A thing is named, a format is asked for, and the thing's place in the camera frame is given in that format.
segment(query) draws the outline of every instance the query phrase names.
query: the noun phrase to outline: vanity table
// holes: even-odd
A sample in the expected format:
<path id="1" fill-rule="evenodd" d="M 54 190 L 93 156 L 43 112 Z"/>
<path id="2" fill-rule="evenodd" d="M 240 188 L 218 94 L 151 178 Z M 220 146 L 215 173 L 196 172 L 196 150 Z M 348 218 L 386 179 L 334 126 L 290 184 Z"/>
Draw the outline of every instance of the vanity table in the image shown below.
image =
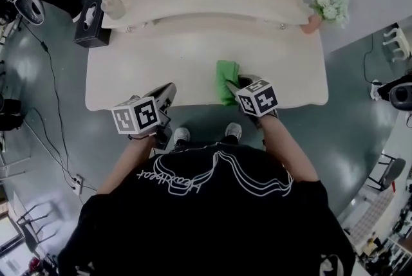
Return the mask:
<path id="1" fill-rule="evenodd" d="M 305 35 L 303 0 L 122 0 L 105 15 L 109 46 L 89 50 L 86 106 L 109 109 L 174 82 L 174 106 L 219 104 L 216 61 L 269 79 L 279 107 L 325 104 L 328 87 L 319 32 Z"/>

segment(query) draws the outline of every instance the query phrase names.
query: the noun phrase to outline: tissue box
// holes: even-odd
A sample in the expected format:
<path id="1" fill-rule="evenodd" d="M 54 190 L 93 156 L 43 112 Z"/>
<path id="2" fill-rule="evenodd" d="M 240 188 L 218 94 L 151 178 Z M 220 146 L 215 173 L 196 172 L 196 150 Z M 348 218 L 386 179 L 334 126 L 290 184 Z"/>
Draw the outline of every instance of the tissue box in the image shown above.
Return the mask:
<path id="1" fill-rule="evenodd" d="M 85 48 L 107 46 L 110 41 L 111 29 L 102 29 L 104 12 L 101 9 L 102 0 L 86 0 L 83 11 L 77 23 L 74 42 Z M 86 14 L 95 6 L 95 16 L 90 26 L 86 26 Z"/>

